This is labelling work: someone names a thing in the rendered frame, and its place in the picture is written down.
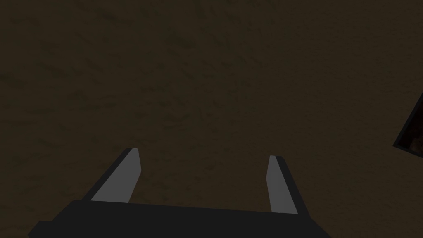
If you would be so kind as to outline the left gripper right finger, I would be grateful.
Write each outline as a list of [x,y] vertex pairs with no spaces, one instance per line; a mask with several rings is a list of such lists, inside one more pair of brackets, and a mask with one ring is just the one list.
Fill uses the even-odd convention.
[[272,213],[309,217],[308,209],[282,156],[269,156],[266,184]]

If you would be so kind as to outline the dark framed picture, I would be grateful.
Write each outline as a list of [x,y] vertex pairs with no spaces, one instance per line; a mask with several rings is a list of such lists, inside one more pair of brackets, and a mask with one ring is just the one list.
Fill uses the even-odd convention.
[[423,158],[423,93],[396,137],[393,147]]

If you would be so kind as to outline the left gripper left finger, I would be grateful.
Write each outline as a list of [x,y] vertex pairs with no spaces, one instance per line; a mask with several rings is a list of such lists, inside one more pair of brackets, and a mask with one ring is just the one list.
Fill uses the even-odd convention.
[[83,200],[128,203],[141,171],[138,149],[127,148],[86,193]]

